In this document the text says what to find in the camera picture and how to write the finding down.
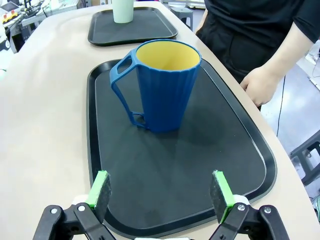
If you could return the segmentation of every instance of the blue mug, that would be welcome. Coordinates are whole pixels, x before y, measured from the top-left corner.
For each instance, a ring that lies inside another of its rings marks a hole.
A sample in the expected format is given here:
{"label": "blue mug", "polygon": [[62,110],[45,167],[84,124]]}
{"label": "blue mug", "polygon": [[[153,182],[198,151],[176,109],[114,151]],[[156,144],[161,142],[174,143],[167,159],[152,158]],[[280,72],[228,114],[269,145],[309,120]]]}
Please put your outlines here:
{"label": "blue mug", "polygon": [[[131,65],[118,69],[131,60]],[[123,104],[132,124],[152,132],[168,132],[180,127],[195,84],[202,58],[192,46],[175,40],[147,41],[131,50],[110,70],[110,85]],[[117,86],[117,81],[136,68],[143,113],[134,112]],[[145,123],[137,122],[140,115]]]}

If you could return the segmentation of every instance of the black tray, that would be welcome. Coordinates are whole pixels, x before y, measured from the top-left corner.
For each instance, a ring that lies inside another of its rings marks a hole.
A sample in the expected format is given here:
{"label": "black tray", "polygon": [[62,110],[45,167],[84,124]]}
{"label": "black tray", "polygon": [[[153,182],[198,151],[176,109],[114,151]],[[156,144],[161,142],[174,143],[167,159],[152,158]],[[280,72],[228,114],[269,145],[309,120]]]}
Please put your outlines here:
{"label": "black tray", "polygon": [[[130,239],[158,238],[213,220],[214,169],[224,172],[234,194],[255,201],[269,192],[277,172],[273,154],[208,62],[202,61],[181,128],[154,134],[130,123],[111,90],[109,69],[118,61],[97,66],[87,82],[90,182],[101,169],[110,173],[110,229]],[[130,109],[142,111],[136,72],[117,84]]]}
{"label": "black tray", "polygon": [[97,46],[143,43],[153,39],[173,39],[177,29],[153,7],[135,7],[133,21],[115,23],[112,10],[92,16],[88,41]]}

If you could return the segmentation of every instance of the mug handle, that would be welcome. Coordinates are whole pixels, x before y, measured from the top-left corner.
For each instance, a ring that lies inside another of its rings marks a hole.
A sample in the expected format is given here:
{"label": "mug handle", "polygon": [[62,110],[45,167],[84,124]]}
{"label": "mug handle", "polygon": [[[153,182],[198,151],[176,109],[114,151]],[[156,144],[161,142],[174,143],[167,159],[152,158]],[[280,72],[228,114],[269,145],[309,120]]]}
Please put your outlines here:
{"label": "mug handle", "polygon": [[[123,63],[129,59],[131,59],[131,61],[132,61],[131,65],[126,70],[124,70],[122,73],[119,73],[118,72],[119,67],[121,67],[121,65],[123,65]],[[121,59],[116,65],[114,65],[113,68],[111,68],[111,70],[110,70],[110,85],[111,85],[111,89],[114,91],[114,93],[117,95],[117,97],[120,99],[122,105],[124,106],[124,109],[129,116],[130,122],[134,125],[139,126],[139,127],[147,128],[146,124],[137,122],[134,118],[134,115],[139,115],[144,118],[145,117],[144,113],[130,111],[130,108],[129,108],[123,94],[121,93],[120,89],[116,85],[116,82],[118,80],[120,80],[122,77],[124,77],[125,75],[130,73],[137,65],[138,65],[138,63],[135,58],[135,49],[133,49],[123,59]]]}

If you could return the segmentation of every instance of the beige tabletop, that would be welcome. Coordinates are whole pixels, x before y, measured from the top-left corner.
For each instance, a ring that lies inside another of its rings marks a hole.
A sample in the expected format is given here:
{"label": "beige tabletop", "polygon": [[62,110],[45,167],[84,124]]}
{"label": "beige tabletop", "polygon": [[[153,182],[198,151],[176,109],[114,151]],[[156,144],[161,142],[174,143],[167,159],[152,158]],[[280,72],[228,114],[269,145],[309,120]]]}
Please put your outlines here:
{"label": "beige tabletop", "polygon": [[[235,79],[161,3],[136,2],[136,6],[152,6],[162,11],[178,29],[177,40],[201,52],[263,134],[275,156],[278,173],[273,189],[253,203],[253,207],[276,206],[291,240],[320,239],[319,223],[293,164]],[[92,15],[108,8],[108,5],[95,6],[47,18],[12,60],[6,77],[0,81],[1,239],[32,239],[46,206],[68,208],[75,196],[90,190],[87,76],[97,65],[120,59],[138,45],[97,47],[88,42]],[[206,240],[217,225],[215,220],[173,236]]]}

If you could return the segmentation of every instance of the white cup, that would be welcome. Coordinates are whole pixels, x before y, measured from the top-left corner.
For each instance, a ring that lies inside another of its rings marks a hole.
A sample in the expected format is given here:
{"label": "white cup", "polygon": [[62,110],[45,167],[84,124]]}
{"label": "white cup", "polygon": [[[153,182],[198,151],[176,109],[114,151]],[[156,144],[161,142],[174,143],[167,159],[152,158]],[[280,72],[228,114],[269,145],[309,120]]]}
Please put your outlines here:
{"label": "white cup", "polygon": [[129,23],[134,19],[134,0],[112,0],[112,10],[115,23]]}

